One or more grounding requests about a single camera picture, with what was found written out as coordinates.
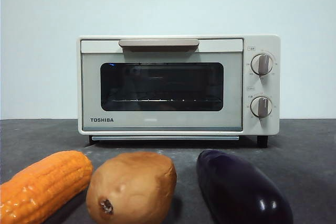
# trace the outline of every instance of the control knob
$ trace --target control knob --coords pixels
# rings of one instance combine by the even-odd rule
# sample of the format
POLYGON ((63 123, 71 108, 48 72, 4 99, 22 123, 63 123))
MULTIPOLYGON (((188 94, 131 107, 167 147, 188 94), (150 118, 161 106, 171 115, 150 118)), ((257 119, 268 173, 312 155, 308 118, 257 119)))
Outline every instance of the control knob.
POLYGON ((250 108, 255 116, 265 118, 272 111, 272 103, 266 97, 257 97, 251 102, 250 108))
POLYGON ((271 72, 273 60, 268 54, 259 54, 254 56, 251 62, 251 68, 254 73, 264 76, 271 72))

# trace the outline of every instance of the toaster oven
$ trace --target toaster oven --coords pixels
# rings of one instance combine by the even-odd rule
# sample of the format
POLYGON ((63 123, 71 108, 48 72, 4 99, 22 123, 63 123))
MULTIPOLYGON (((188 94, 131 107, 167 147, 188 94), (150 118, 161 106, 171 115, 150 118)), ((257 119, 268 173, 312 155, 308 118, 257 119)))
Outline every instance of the toaster oven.
POLYGON ((78 130, 100 140, 237 140, 279 132, 276 35, 84 36, 78 130))

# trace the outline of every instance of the potato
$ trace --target potato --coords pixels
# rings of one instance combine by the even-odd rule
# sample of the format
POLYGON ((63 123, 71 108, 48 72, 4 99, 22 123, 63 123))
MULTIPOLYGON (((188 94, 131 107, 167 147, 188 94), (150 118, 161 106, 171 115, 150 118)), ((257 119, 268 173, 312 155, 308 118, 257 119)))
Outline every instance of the potato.
POLYGON ((93 174, 86 196, 98 224, 160 224, 176 185, 172 160, 151 152, 123 153, 93 174))

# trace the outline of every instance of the oven handle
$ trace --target oven handle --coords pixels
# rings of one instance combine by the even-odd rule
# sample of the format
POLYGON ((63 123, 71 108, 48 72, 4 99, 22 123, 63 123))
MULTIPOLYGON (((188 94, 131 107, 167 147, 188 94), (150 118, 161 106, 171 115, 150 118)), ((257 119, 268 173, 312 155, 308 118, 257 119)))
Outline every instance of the oven handle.
POLYGON ((131 52, 189 52, 199 46, 198 39, 121 39, 119 46, 131 52))

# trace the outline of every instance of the purple eggplant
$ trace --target purple eggplant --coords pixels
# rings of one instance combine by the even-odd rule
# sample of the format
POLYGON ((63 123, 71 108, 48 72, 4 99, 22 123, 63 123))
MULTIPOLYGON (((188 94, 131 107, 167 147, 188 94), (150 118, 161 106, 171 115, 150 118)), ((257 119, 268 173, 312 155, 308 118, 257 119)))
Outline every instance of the purple eggplant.
POLYGON ((220 224, 292 224, 288 200, 250 162, 217 150, 197 159, 198 183, 213 217, 220 224))

